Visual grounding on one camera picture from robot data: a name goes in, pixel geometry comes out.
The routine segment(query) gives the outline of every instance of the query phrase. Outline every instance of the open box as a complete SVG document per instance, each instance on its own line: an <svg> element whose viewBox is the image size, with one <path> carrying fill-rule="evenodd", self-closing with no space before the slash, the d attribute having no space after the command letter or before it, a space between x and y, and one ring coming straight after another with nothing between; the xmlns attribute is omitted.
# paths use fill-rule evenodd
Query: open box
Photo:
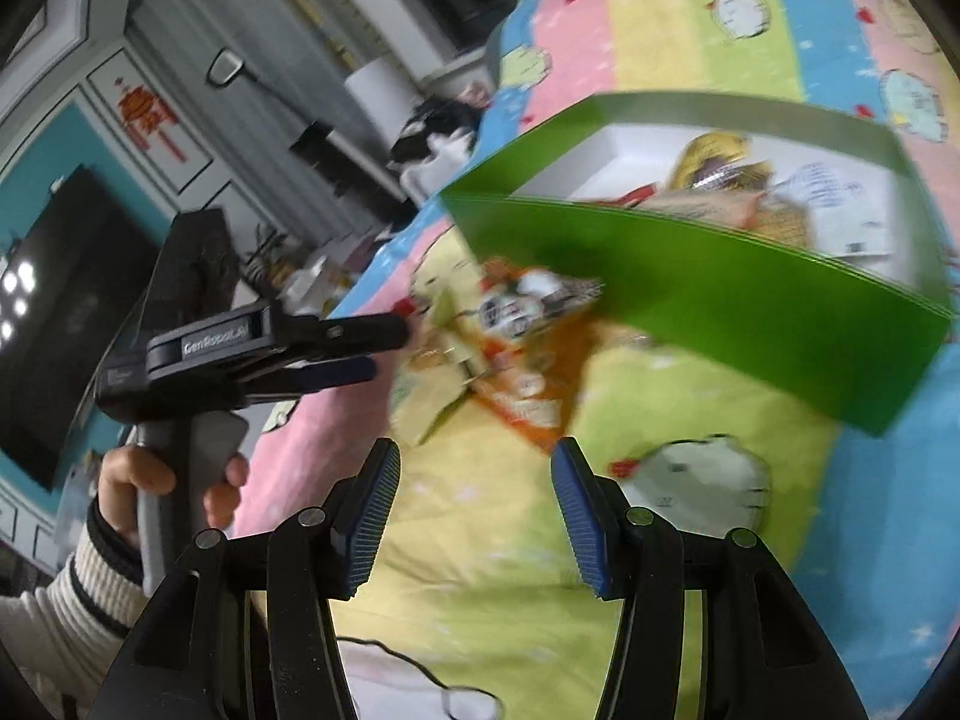
<svg viewBox="0 0 960 720"><path fill-rule="evenodd" d="M775 181L810 162L856 180L886 215L882 262L853 269L749 233L576 202L664 180L712 129L749 134ZM708 93L596 95L442 192L480 261L605 282L602 312L882 433L949 331L939 228L886 127L822 108Z"/></svg>

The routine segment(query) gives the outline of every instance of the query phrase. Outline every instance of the teal wall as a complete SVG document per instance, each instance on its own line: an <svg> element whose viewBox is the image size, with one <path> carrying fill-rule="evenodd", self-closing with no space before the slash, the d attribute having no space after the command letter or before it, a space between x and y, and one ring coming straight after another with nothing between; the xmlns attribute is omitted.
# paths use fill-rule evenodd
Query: teal wall
<svg viewBox="0 0 960 720"><path fill-rule="evenodd" d="M170 221L110 153L83 112L71 104L46 125L0 181L0 247L6 250L14 235L23 237L27 234L47 204L50 185L61 176L69 176L81 165L95 173L148 235L157 242L163 240ZM119 431L117 423L95 410L83 432L73 437L64 450L59 465L59 484L66 477L69 466L86 450L104 452L115 446ZM2 452L0 475L40 509L51 514L56 512L59 490L51 493L37 485Z"/></svg>

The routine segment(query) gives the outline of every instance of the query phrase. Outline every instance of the metal screw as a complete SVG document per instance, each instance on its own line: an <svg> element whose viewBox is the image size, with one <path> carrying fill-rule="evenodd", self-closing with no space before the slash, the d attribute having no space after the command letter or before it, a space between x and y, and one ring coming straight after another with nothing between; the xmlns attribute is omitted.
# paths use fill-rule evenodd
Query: metal screw
<svg viewBox="0 0 960 720"><path fill-rule="evenodd" d="M744 549L757 546L757 536L753 531L748 531L746 528L737 528L736 531L733 531L732 538L734 544Z"/></svg>
<svg viewBox="0 0 960 720"><path fill-rule="evenodd" d="M312 528L314 525L320 525L326 519L326 512L323 509L304 509L299 513L296 521L304 528Z"/></svg>
<svg viewBox="0 0 960 720"><path fill-rule="evenodd" d="M220 543L223 534L216 528L207 528L205 531L197 533L196 543L200 549L209 549Z"/></svg>
<svg viewBox="0 0 960 720"><path fill-rule="evenodd" d="M641 527L653 525L654 512L641 506L631 507L627 509L627 522L631 525L640 525Z"/></svg>

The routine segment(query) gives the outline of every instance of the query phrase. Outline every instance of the green box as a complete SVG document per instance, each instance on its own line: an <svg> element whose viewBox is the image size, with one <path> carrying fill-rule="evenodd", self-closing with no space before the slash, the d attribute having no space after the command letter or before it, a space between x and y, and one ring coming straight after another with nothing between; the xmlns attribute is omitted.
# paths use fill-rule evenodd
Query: green box
<svg viewBox="0 0 960 720"><path fill-rule="evenodd" d="M894 205L896 261L910 287L749 233L515 194L562 158L576 167L576 154L596 151L590 138L642 132L631 127L733 130L803 153L822 149L863 170L879 167ZM909 399L952 322L937 218L898 137L823 108L690 92L596 95L521 135L440 196L480 261L496 255L599 277L604 316L874 435Z"/></svg>

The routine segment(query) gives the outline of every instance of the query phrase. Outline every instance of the hand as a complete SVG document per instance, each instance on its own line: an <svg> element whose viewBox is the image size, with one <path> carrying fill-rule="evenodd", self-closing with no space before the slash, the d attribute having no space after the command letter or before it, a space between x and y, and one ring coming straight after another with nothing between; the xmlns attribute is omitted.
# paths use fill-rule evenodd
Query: hand
<svg viewBox="0 0 960 720"><path fill-rule="evenodd" d="M224 474L226 481L213 485L203 494L206 521L211 528L229 527L233 513L240 505L240 488L247 483L250 467L237 455ZM107 525L120 533L123 540L137 549L140 538L136 531L136 492L167 495L176 486L174 472L142 446L128 445L112 449L104 457L100 469L97 494L100 514Z"/></svg>

